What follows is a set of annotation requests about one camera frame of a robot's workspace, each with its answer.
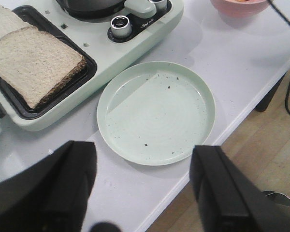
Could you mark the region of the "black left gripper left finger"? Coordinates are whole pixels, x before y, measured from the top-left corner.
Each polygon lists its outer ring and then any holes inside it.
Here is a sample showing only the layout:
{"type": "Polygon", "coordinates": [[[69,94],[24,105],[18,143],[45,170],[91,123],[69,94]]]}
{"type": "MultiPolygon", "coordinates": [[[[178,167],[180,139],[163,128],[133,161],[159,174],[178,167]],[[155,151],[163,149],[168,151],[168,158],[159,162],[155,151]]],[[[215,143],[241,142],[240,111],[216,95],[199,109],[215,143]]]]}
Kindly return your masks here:
{"type": "Polygon", "coordinates": [[[97,173],[93,142],[68,141],[0,182],[0,232],[79,232],[97,173]]]}

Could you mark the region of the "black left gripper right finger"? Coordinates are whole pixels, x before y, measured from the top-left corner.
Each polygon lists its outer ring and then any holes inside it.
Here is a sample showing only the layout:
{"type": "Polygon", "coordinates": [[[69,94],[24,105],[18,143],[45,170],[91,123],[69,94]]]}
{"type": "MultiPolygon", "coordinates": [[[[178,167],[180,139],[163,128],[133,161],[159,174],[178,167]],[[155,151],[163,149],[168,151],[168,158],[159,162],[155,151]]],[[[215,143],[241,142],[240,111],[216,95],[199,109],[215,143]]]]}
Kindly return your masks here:
{"type": "Polygon", "coordinates": [[[189,177],[205,232],[290,232],[290,198],[260,191],[221,147],[195,146],[189,177]]]}

